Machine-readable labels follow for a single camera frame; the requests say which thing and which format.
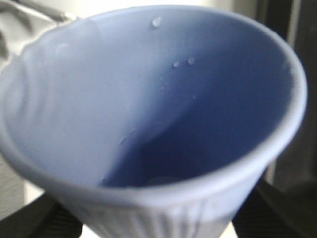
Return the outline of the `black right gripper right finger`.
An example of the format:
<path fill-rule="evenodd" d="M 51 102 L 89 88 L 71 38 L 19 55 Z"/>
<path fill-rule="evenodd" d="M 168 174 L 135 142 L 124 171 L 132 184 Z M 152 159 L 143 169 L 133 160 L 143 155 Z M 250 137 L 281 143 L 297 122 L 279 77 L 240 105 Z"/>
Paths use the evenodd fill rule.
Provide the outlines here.
<path fill-rule="evenodd" d="M 232 220 L 239 238 L 315 238 L 317 195 L 289 195 L 258 182 Z"/>

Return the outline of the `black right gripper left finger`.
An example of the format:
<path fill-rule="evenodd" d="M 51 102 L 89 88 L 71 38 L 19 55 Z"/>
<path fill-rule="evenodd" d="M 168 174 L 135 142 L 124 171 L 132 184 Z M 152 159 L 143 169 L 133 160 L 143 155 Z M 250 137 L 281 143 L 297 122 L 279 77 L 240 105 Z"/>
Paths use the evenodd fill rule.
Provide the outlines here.
<path fill-rule="evenodd" d="M 2 238 L 78 238 L 83 223 L 43 194 L 0 221 Z"/>

